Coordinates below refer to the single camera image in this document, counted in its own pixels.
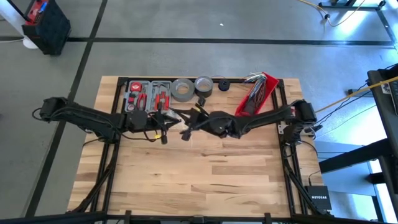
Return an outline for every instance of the black box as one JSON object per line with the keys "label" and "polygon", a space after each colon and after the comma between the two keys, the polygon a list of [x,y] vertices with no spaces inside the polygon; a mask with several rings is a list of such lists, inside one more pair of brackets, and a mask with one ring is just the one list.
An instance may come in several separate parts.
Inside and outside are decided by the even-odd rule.
{"label": "black box", "polygon": [[71,28],[55,0],[32,0],[26,14],[31,21],[22,25],[24,34],[43,54],[60,55]]}
{"label": "black box", "polygon": [[320,210],[331,210],[327,186],[305,186],[310,198]]}

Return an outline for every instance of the tool handle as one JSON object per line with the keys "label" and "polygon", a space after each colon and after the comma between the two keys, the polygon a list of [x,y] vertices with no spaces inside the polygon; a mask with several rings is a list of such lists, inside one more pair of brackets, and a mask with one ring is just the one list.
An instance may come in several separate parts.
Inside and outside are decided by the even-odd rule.
{"label": "tool handle", "polygon": [[138,108],[139,110],[145,110],[146,103],[147,103],[147,95],[146,95],[145,93],[141,93],[141,94],[138,96],[137,108]]}
{"label": "tool handle", "polygon": [[155,110],[157,110],[157,105],[159,104],[159,102],[160,102],[160,95],[156,94],[156,97],[155,97]]}
{"label": "tool handle", "polygon": [[169,96],[166,96],[166,102],[165,102],[165,104],[164,104],[164,109],[165,110],[168,110],[169,109],[169,103],[170,103],[170,97]]}

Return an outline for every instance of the black floor stripe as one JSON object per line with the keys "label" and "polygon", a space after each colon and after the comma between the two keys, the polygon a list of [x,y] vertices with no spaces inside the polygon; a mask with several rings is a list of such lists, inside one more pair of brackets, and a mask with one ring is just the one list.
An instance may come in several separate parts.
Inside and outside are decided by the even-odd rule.
{"label": "black floor stripe", "polygon": [[379,16],[379,18],[381,20],[381,23],[383,24],[388,36],[391,39],[392,45],[398,51],[398,48],[397,48],[398,47],[397,37],[395,36],[394,32],[392,31],[390,24],[387,22],[387,19],[384,16],[384,14],[383,14],[383,12],[381,10],[376,10],[376,12],[377,12],[377,14],[378,14],[378,16]]}
{"label": "black floor stripe", "polygon": [[[99,7],[97,18],[95,20],[93,29],[91,30],[90,39],[87,41],[85,51],[83,52],[83,56],[80,60],[80,64],[79,64],[75,79],[73,80],[72,87],[70,88],[68,100],[71,102],[76,97],[77,89],[79,87],[81,77],[83,76],[83,72],[85,70],[85,67],[86,67],[86,64],[88,61],[88,56],[90,55],[91,48],[93,46],[93,40],[98,31],[98,28],[100,27],[101,20],[102,20],[107,3],[108,3],[108,0],[102,0],[101,6]],[[55,155],[57,154],[57,149],[60,144],[64,129],[65,129],[65,122],[59,122],[59,124],[55,130],[55,134],[53,136],[47,157],[45,158],[45,162],[44,162],[42,171],[40,173],[39,179],[37,181],[37,185],[35,187],[35,190],[32,195],[32,198],[30,200],[30,203],[28,205],[25,217],[33,217],[36,213],[37,206],[39,205],[40,198],[43,194],[43,190],[44,190],[46,181],[49,177],[51,166],[52,166],[53,160],[55,159]]]}
{"label": "black floor stripe", "polygon": [[203,38],[118,38],[97,37],[99,43],[187,43],[187,44],[276,44],[276,45],[366,45],[392,46],[391,41],[371,40],[267,40],[267,39],[203,39]]}

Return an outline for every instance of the table leg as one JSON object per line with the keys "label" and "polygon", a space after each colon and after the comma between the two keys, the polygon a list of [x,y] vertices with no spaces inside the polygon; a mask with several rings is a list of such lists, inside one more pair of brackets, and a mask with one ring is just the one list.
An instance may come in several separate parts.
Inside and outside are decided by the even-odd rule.
{"label": "table leg", "polygon": [[376,159],[379,156],[391,154],[391,146],[388,139],[374,142],[351,152],[343,153],[319,163],[321,173],[331,172],[348,166]]}
{"label": "table leg", "polygon": [[383,184],[386,183],[386,181],[384,180],[384,176],[383,173],[375,173],[375,174],[369,174],[366,177],[366,180],[371,183],[371,184]]}

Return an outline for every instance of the black tape roll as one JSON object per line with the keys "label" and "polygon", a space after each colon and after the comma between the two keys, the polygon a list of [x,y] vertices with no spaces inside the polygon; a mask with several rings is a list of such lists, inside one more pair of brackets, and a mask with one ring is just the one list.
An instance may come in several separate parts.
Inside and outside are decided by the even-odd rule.
{"label": "black tape roll", "polygon": [[213,80],[209,77],[199,77],[195,80],[195,93],[208,98],[213,93]]}
{"label": "black tape roll", "polygon": [[228,79],[226,79],[226,78],[222,78],[222,79],[220,79],[220,81],[218,82],[218,88],[221,90],[221,91],[227,91],[227,90],[229,90],[229,86],[231,85],[231,83],[229,82],[229,80]]}

